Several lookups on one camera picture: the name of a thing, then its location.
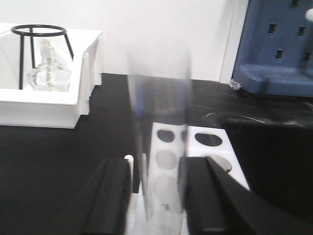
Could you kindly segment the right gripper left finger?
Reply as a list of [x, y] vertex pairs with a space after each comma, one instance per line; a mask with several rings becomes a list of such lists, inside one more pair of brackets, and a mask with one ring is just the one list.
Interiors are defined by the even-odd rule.
[[91, 205], [84, 235], [123, 235], [132, 192], [130, 164], [125, 159], [105, 159], [104, 172]]

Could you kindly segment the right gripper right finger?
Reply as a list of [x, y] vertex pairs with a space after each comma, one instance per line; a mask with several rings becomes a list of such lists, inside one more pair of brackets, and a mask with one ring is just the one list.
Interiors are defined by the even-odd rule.
[[179, 196], [191, 235], [311, 235], [313, 226], [268, 203], [211, 157], [182, 157]]

